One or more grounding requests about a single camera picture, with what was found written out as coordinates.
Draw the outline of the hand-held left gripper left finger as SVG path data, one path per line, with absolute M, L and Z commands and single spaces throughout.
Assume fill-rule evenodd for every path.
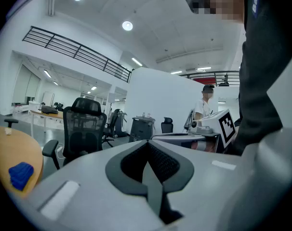
M 164 223 L 146 199 L 126 195 L 106 176 L 106 164 L 130 149 L 123 144 L 70 162 L 26 197 L 10 193 L 15 206 L 40 231 L 154 231 Z

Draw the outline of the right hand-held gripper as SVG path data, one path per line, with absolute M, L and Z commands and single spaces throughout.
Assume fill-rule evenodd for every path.
M 192 137 L 188 133 L 165 133 L 153 135 L 151 140 L 198 151 L 224 153 L 236 134 L 236 129 L 229 109 L 225 109 L 194 120 L 189 132 L 201 138 L 192 142 Z

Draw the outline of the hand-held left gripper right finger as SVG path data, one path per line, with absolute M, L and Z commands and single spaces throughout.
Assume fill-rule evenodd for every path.
M 156 231 L 236 231 L 232 211 L 239 191 L 254 172 L 254 146 L 242 156 L 216 154 L 151 141 L 188 159 L 194 174 L 180 191 L 167 194 L 172 210 L 183 217 L 161 224 Z

